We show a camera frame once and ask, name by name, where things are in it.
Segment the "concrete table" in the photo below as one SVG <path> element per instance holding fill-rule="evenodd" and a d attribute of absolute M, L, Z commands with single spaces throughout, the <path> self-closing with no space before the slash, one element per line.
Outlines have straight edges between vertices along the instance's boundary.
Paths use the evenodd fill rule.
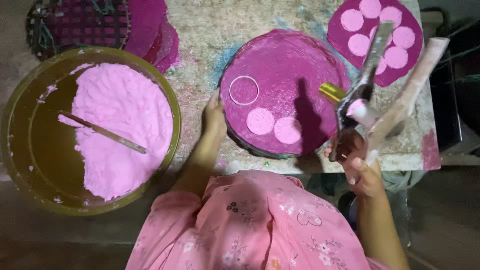
<path fill-rule="evenodd" d="M 401 0 L 420 23 L 417 0 Z M 182 113 L 182 137 L 172 164 L 181 166 L 198 140 L 201 114 L 216 89 L 222 70 L 237 49 L 250 39 L 275 28 L 303 31 L 326 42 L 328 21 L 341 0 L 167 0 L 168 19 L 180 38 L 178 61 L 165 74 L 174 88 Z M 358 70 L 347 65 L 350 79 Z M 385 111 L 404 85 L 407 76 L 387 87 L 376 86 L 373 106 Z M 218 168 L 225 173 L 238 170 L 268 170 L 277 173 L 341 172 L 317 153 L 296 159 L 272 160 L 255 157 L 229 137 L 222 143 Z M 424 86 L 415 116 L 406 130 L 380 157 L 384 171 L 438 169 L 440 163 L 430 85 Z"/>

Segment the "pink residue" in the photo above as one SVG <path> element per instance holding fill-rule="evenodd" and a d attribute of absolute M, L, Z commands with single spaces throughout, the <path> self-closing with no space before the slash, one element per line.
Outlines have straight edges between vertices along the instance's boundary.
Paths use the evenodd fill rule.
<path fill-rule="evenodd" d="M 421 154 L 423 157 L 424 170 L 437 170 L 441 167 L 442 161 L 438 152 L 437 135 L 433 129 L 423 136 Z"/>

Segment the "pink dough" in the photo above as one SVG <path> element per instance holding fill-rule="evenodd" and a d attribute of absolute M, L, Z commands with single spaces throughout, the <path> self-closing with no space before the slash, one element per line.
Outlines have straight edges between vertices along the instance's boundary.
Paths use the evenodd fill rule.
<path fill-rule="evenodd" d="M 354 34 L 348 40 L 348 49 L 356 56 L 367 55 L 370 39 L 366 35 Z"/>
<path fill-rule="evenodd" d="M 385 64 L 385 58 L 382 57 L 382 59 L 380 59 L 380 62 L 378 62 L 378 67 L 377 67 L 377 70 L 375 71 L 375 75 L 380 75 L 382 74 L 385 69 L 387 69 L 387 64 Z"/>
<path fill-rule="evenodd" d="M 283 144 L 293 144 L 301 138 L 301 125 L 300 122 L 291 117 L 284 117 L 278 119 L 275 123 L 274 130 L 275 138 Z"/>
<path fill-rule="evenodd" d="M 391 68 L 403 68 L 408 62 L 408 53 L 400 47 L 390 47 L 385 51 L 385 63 Z"/>
<path fill-rule="evenodd" d="M 173 131 L 170 105 L 158 85 L 126 65 L 92 67 L 77 84 L 72 114 L 148 151 L 140 154 L 90 128 L 77 129 L 75 149 L 84 157 L 84 186 L 108 201 L 138 188 L 162 163 Z"/>
<path fill-rule="evenodd" d="M 375 35 L 375 31 L 377 31 L 376 26 L 370 30 L 370 34 L 369 34 L 370 42 L 372 41 L 373 35 Z M 390 43 L 392 43 L 392 35 L 388 36 L 387 42 L 385 43 L 385 47 L 388 47 L 388 45 L 390 45 Z"/>
<path fill-rule="evenodd" d="M 347 10 L 340 17 L 340 21 L 345 30 L 355 32 L 363 25 L 363 15 L 355 9 Z"/>
<path fill-rule="evenodd" d="M 395 45 L 408 49 L 415 43 L 415 34 L 412 28 L 401 26 L 393 31 L 393 43 Z"/>
<path fill-rule="evenodd" d="M 393 21 L 393 28 L 397 28 L 402 23 L 402 12 L 396 7 L 386 7 L 380 12 L 380 21 Z"/>
<path fill-rule="evenodd" d="M 256 108 L 248 113 L 247 127 L 257 135 L 265 135 L 272 131 L 275 119 L 272 113 L 265 108 Z"/>
<path fill-rule="evenodd" d="M 359 8 L 365 18 L 374 19 L 380 15 L 382 5 L 379 0 L 361 0 Z"/>

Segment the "person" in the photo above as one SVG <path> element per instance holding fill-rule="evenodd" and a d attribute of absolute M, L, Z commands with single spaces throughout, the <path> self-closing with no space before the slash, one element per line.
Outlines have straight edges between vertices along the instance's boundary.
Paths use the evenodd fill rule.
<path fill-rule="evenodd" d="M 360 175 L 351 185 L 357 237 L 335 207 L 294 177 L 265 171 L 213 176 L 227 134 L 218 91 L 204 112 L 204 132 L 176 184 L 152 204 L 126 269 L 409 269 L 379 165 L 360 158 L 360 135 L 342 162 L 347 175 Z"/>

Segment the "floral print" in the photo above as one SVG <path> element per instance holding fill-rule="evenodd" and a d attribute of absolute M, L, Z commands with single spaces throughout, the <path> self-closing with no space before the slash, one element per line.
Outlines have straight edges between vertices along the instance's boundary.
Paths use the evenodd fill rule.
<path fill-rule="evenodd" d="M 126 269 L 370 270 L 360 252 L 343 216 L 298 179 L 246 171 L 216 177 L 203 200 L 160 195 Z"/>

